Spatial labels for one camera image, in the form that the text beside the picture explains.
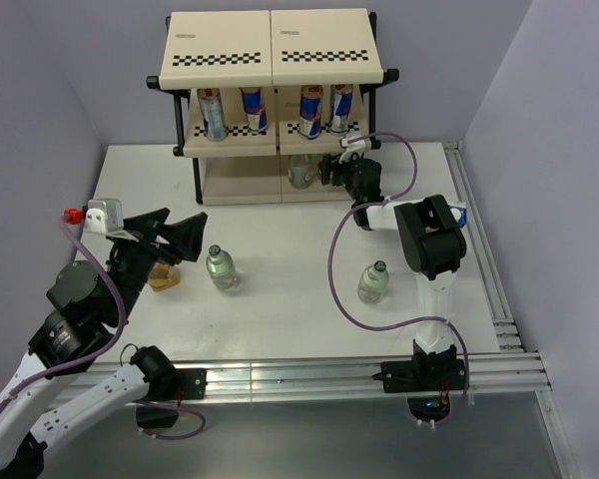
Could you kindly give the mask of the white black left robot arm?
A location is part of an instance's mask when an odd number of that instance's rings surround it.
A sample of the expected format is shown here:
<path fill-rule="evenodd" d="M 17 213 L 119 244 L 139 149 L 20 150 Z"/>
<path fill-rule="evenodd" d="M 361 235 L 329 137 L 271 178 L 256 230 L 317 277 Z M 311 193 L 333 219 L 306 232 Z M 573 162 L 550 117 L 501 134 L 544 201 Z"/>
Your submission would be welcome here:
<path fill-rule="evenodd" d="M 173 362 L 157 346 L 143 346 L 101 383 L 51 405 L 120 340 L 156 264 L 198 260 L 207 214 L 168 224 L 169 214 L 162 208 L 106 220 L 106 262 L 70 238 L 83 259 L 67 264 L 49 288 L 53 310 L 0 395 L 0 478 L 38 477 L 53 453 L 129 402 L 169 409 L 180 397 Z"/>

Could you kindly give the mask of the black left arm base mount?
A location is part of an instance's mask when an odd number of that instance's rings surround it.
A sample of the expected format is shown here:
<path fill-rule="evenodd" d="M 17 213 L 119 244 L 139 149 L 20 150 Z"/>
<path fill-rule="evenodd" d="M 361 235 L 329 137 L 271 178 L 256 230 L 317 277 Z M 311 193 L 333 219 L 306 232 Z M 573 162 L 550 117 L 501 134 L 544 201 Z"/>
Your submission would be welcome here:
<path fill-rule="evenodd" d="M 152 383 L 148 394 L 141 402 L 153 406 L 136 404 L 135 420 L 143 433 L 165 436 L 185 412 L 187 401 L 198 401 L 205 397 L 207 370 L 204 368 L 176 368 L 168 377 Z"/>

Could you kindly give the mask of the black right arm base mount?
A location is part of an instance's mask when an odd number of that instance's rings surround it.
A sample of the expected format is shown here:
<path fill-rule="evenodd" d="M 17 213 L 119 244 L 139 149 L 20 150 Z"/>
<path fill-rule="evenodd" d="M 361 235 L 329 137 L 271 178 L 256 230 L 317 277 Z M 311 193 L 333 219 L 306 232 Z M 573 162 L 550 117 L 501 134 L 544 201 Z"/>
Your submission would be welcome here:
<path fill-rule="evenodd" d="M 372 379 L 386 394 L 404 393 L 411 415 L 421 421 L 440 421 L 451 412 L 450 393 L 465 386 L 465 364 L 453 359 L 446 365 L 429 368 L 415 359 L 386 361 Z"/>

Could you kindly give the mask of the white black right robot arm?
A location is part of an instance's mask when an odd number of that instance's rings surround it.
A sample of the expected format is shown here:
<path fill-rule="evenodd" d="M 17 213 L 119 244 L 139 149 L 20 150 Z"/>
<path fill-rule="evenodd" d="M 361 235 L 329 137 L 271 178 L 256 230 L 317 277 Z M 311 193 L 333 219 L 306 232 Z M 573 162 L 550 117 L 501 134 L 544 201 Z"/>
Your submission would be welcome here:
<path fill-rule="evenodd" d="M 350 209 L 212 213 L 205 267 L 174 296 L 145 297 L 135 335 L 187 359 L 340 357 L 367 355 L 379 338 L 404 351 L 402 331 L 415 325 L 413 380 L 436 387 L 457 346 L 459 214 L 441 195 L 384 194 L 387 173 L 369 158 L 325 158 L 319 168 L 346 188 Z"/>

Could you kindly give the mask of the blue silver energy drink can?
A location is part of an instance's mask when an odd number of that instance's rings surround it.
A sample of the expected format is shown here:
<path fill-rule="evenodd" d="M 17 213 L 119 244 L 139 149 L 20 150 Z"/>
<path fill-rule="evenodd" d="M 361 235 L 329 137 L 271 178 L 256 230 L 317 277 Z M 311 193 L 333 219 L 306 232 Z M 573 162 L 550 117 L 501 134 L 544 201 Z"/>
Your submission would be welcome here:
<path fill-rule="evenodd" d="M 352 84 L 336 84 L 330 87 L 329 130 L 343 135 L 348 131 L 353 100 Z"/>
<path fill-rule="evenodd" d="M 308 140 L 315 139 L 321 131 L 322 86 L 306 85 L 300 90 L 299 133 Z"/>

